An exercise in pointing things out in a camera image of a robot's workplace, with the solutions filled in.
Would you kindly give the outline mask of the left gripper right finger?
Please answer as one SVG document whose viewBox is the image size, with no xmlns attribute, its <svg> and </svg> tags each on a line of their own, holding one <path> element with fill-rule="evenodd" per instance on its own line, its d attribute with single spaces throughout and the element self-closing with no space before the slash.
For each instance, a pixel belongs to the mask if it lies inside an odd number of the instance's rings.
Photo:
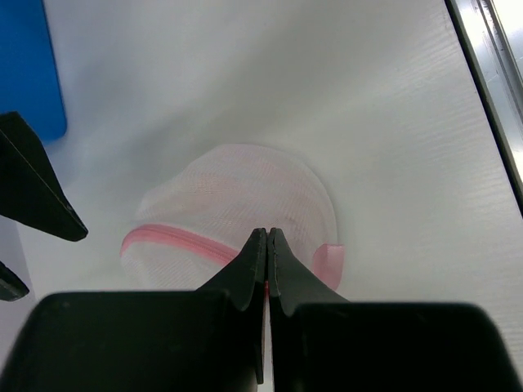
<svg viewBox="0 0 523 392">
<path fill-rule="evenodd" d="M 491 318 L 468 303 L 351 302 L 280 229 L 267 243 L 277 391 L 519 391 Z"/>
</svg>

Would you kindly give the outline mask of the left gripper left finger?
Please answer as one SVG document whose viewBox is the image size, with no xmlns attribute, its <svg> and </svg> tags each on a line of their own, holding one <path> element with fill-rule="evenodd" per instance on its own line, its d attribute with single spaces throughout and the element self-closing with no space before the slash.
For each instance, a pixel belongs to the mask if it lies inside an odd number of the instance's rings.
<svg viewBox="0 0 523 392">
<path fill-rule="evenodd" d="M 194 291 L 61 292 L 7 358 L 4 391 L 254 391 L 264 381 L 266 231 Z"/>
</svg>

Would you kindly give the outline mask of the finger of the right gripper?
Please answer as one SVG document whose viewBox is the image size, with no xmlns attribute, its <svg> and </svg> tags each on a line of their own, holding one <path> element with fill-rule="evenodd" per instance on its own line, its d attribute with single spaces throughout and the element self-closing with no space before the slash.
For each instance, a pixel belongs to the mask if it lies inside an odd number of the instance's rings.
<svg viewBox="0 0 523 392">
<path fill-rule="evenodd" d="M 1 115 L 1 215 L 71 242 L 88 234 L 42 142 L 17 112 Z"/>
<path fill-rule="evenodd" d="M 29 288 L 6 265 L 0 262 L 0 300 L 18 301 L 29 294 Z"/>
</svg>

